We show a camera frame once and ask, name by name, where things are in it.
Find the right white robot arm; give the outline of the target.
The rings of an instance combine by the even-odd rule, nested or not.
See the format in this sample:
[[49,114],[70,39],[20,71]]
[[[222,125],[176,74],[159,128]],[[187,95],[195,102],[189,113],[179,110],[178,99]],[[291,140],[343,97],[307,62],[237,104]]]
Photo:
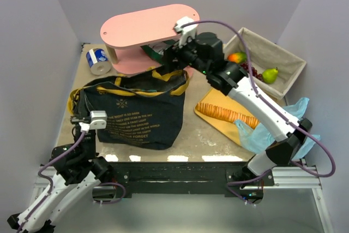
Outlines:
[[214,33],[201,33],[181,46],[175,42],[164,51],[162,61],[172,71],[190,66],[206,76],[222,94],[243,105],[271,133],[274,141],[243,167],[245,180],[261,176],[278,165],[287,165],[306,141],[312,123],[283,110],[263,90],[253,87],[245,69],[225,60],[222,41]]

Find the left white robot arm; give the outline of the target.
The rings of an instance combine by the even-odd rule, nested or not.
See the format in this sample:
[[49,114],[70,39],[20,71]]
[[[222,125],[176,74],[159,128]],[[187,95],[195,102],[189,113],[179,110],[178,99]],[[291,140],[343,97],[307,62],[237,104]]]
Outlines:
[[105,111],[92,110],[84,91],[71,97],[74,142],[55,147],[50,161],[38,171],[49,184],[23,212],[8,218],[16,232],[52,232],[57,215],[86,189],[110,182],[112,167],[97,154],[97,130],[106,128]]

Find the dark denim tote bag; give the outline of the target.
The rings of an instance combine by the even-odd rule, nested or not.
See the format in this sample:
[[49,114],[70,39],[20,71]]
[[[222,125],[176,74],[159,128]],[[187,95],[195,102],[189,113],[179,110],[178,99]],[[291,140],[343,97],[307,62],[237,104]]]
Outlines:
[[130,77],[97,78],[73,91],[84,91],[92,110],[106,111],[107,126],[97,132],[100,142],[166,150],[181,131],[189,82],[183,69],[158,67]]

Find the green chips bag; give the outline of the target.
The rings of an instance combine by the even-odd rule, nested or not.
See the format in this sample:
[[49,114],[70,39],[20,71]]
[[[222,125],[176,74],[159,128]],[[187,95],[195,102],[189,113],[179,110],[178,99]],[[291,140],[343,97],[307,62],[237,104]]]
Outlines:
[[164,55],[164,51],[173,45],[176,41],[173,39],[161,41],[157,43],[152,43],[149,45],[142,45],[141,49],[145,52],[145,54],[152,59],[153,61],[158,62],[159,64],[164,64],[162,61],[162,57]]

